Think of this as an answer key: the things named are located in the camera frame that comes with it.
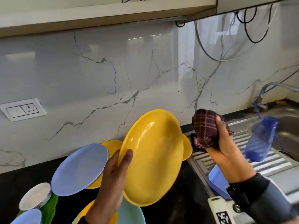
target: maroon checkered cloth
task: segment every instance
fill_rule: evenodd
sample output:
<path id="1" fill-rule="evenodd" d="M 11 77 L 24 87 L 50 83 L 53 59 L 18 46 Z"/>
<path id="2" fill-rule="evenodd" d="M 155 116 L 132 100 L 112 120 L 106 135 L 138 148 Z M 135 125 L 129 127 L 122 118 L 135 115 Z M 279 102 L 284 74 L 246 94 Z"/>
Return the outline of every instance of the maroon checkered cloth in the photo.
<path id="1" fill-rule="evenodd" d="M 234 135 L 234 132 L 229 129 L 226 120 L 221 115 L 211 110 L 198 109 L 192 117 L 192 125 L 204 148 L 219 148 L 219 133 L 215 123 L 216 116 L 220 116 L 225 123 L 228 134 L 230 136 Z"/>

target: electrical outlet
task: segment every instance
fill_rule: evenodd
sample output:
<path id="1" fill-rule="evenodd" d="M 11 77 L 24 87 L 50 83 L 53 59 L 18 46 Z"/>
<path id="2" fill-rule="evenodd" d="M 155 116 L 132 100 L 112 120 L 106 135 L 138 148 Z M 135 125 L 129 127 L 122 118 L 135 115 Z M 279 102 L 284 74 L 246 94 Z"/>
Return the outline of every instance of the electrical outlet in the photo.
<path id="1" fill-rule="evenodd" d="M 0 109 L 12 122 L 47 114 L 37 98 L 1 104 Z"/>
<path id="2" fill-rule="evenodd" d="M 31 114 L 34 114 L 34 113 L 39 113 L 39 111 L 34 106 L 34 104 L 21 105 L 21 109 L 24 110 L 24 112 L 26 113 L 26 115 L 31 115 Z"/>

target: faucet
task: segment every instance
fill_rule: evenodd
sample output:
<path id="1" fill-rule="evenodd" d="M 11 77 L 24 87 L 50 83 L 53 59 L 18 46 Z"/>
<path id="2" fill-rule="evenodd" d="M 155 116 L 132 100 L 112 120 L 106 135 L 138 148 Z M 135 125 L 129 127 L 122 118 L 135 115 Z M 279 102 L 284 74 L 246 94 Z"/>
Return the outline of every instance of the faucet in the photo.
<path id="1" fill-rule="evenodd" d="M 299 88 L 294 87 L 294 86 L 290 86 L 290 85 L 287 85 L 287 84 L 284 84 L 284 83 L 281 83 L 281 82 L 270 82 L 270 83 L 264 85 L 261 89 L 261 92 L 260 92 L 259 96 L 257 97 L 257 99 L 255 101 L 257 106 L 262 108 L 264 111 L 266 111 L 268 107 L 266 105 L 262 104 L 262 100 L 264 98 L 264 93 L 265 93 L 267 87 L 270 86 L 270 85 L 280 86 L 280 87 L 286 88 L 288 90 L 292 90 L 294 92 L 299 91 Z"/>

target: yellow plate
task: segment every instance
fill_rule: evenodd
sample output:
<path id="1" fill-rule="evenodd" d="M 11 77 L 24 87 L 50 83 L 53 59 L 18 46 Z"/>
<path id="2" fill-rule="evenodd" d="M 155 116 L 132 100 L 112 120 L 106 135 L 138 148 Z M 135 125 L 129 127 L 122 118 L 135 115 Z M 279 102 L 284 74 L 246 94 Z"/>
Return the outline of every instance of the yellow plate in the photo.
<path id="1" fill-rule="evenodd" d="M 118 164 L 128 149 L 134 155 L 123 195 L 133 205 L 151 205 L 167 193 L 178 176 L 184 152 L 180 124 L 163 109 L 145 113 L 126 135 Z"/>
<path id="2" fill-rule="evenodd" d="M 76 220 L 76 224 L 79 222 L 79 220 L 85 216 L 88 212 L 88 210 L 91 208 L 91 206 L 93 205 L 95 201 L 93 200 L 92 202 L 90 202 L 81 212 L 80 215 L 78 217 L 78 219 Z M 117 212 L 114 213 L 114 215 L 112 216 L 112 218 L 110 219 L 109 224 L 116 224 L 117 222 Z"/>
<path id="3" fill-rule="evenodd" d="M 184 161 L 191 156 L 193 149 L 189 138 L 187 138 L 187 136 L 184 134 L 183 134 L 183 142 L 184 142 L 184 154 L 183 154 L 183 161 Z"/>
<path id="4" fill-rule="evenodd" d="M 111 141 L 103 142 L 101 144 L 107 148 L 109 159 L 110 159 L 113 156 L 113 154 L 121 148 L 123 142 L 118 140 L 111 140 Z M 86 188 L 87 189 L 99 188 L 101 186 L 102 178 L 103 178 L 103 172 L 99 175 L 99 177 L 97 177 L 97 179 L 93 183 L 91 183 Z"/>

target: granite countertop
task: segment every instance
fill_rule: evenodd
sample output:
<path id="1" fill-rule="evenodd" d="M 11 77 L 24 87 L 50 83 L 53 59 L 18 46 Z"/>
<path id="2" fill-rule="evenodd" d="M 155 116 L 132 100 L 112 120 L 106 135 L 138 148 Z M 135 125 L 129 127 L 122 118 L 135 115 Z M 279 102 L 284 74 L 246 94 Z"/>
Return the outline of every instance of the granite countertop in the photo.
<path id="1" fill-rule="evenodd" d="M 50 182 L 66 157 L 0 174 L 1 224 L 9 224 L 16 217 L 19 201 L 33 186 Z M 84 189 L 72 196 L 59 197 L 52 223 L 71 223 L 79 212 L 97 196 L 99 189 Z M 199 177 L 187 161 L 165 196 L 148 207 L 142 207 L 147 224 L 213 224 L 208 195 Z"/>

